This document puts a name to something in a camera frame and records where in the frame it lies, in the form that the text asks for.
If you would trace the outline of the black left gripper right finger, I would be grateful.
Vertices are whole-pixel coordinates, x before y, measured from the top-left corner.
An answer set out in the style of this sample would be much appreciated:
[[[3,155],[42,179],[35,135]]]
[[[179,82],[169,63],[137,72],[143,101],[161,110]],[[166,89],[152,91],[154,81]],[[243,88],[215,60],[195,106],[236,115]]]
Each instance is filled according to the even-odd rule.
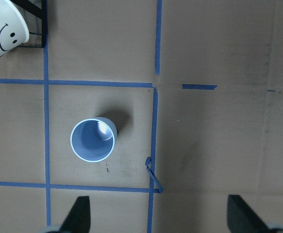
[[[240,195],[228,196],[227,225],[231,233],[272,232]]]

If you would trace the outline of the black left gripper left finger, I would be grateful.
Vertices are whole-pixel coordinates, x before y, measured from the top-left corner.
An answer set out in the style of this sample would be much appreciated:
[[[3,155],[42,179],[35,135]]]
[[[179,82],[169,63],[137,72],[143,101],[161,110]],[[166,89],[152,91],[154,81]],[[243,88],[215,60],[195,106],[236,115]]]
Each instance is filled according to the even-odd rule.
[[[70,212],[61,225],[60,233],[88,233],[90,232],[90,199],[89,196],[77,197]]]

